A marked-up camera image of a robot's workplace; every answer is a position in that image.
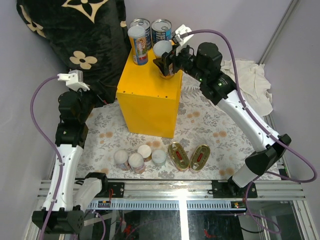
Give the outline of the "yellow orange can plastic lid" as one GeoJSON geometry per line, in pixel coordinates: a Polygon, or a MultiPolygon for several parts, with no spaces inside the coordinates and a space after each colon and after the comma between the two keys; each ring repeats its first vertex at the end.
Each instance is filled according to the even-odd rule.
{"type": "MultiPolygon", "coordinates": [[[[173,45],[170,40],[161,40],[158,41],[154,46],[153,46],[153,53],[157,55],[162,55],[164,52],[171,52],[173,50],[173,45]]],[[[164,78],[164,79],[170,79],[174,76],[174,73],[172,73],[172,62],[170,66],[170,75],[162,75],[160,70],[158,69],[159,75],[164,78]]]]}

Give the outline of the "blue soup can top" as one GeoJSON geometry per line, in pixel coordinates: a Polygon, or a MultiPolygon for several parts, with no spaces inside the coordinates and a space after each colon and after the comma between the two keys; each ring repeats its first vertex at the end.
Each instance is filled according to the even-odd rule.
{"type": "Polygon", "coordinates": [[[151,36],[151,24],[150,21],[145,18],[136,18],[130,23],[130,27],[133,26],[140,26],[143,27],[145,30],[145,36],[146,36],[146,45],[147,50],[152,49],[152,36],[151,36]]]}

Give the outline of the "can with white lid front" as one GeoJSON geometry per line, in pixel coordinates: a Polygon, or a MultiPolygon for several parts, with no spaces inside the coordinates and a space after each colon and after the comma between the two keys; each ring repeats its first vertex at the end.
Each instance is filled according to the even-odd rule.
{"type": "Polygon", "coordinates": [[[136,174],[142,174],[146,169],[144,158],[139,153],[131,154],[128,163],[136,174]]]}

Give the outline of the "tall porridge can plastic lid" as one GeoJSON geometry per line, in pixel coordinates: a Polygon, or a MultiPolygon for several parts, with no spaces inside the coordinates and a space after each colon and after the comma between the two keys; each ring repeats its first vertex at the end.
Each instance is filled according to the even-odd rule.
{"type": "Polygon", "coordinates": [[[148,62],[146,31],[142,26],[132,26],[127,32],[132,47],[133,62],[142,66],[148,62]]]}

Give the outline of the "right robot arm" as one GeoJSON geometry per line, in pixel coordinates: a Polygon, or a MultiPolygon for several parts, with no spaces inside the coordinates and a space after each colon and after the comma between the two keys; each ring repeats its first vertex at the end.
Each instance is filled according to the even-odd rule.
{"type": "Polygon", "coordinates": [[[203,42],[196,53],[190,53],[189,45],[181,47],[161,40],[152,50],[153,62],[162,75],[172,76],[182,70],[199,81],[202,94],[229,115],[251,142],[254,152],[225,187],[227,194],[240,197],[251,181],[262,176],[283,156],[291,138],[272,130],[248,104],[241,102],[236,83],[221,71],[223,56],[216,44],[203,42]]]}

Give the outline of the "can with white lid back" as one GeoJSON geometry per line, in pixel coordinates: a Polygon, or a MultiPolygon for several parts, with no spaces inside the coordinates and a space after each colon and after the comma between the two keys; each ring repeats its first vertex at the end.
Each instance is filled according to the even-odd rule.
{"type": "Polygon", "coordinates": [[[149,145],[141,145],[137,152],[143,157],[144,162],[149,162],[152,159],[152,149],[149,145]]]}

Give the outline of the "can with white lid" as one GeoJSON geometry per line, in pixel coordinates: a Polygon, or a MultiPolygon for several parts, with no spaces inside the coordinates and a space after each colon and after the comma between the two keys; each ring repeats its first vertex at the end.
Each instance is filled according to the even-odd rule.
{"type": "Polygon", "coordinates": [[[126,150],[120,149],[117,150],[113,155],[115,165],[122,171],[128,171],[131,169],[128,159],[129,154],[126,150]]]}
{"type": "Polygon", "coordinates": [[[141,145],[137,152],[143,157],[144,162],[149,162],[152,159],[152,149],[149,145],[141,145]]]}
{"type": "Polygon", "coordinates": [[[131,154],[128,163],[136,174],[142,174],[146,169],[144,158],[139,153],[131,154]]]}

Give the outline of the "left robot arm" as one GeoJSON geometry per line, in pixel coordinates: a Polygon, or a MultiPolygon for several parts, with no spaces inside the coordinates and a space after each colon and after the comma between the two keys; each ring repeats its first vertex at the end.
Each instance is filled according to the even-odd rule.
{"type": "Polygon", "coordinates": [[[97,96],[91,90],[70,90],[58,98],[60,122],[55,141],[55,165],[50,188],[41,210],[32,213],[32,222],[45,234],[78,234],[84,226],[84,213],[95,197],[108,196],[106,174],[90,172],[74,191],[78,162],[88,135],[86,121],[96,106],[97,96]]]}

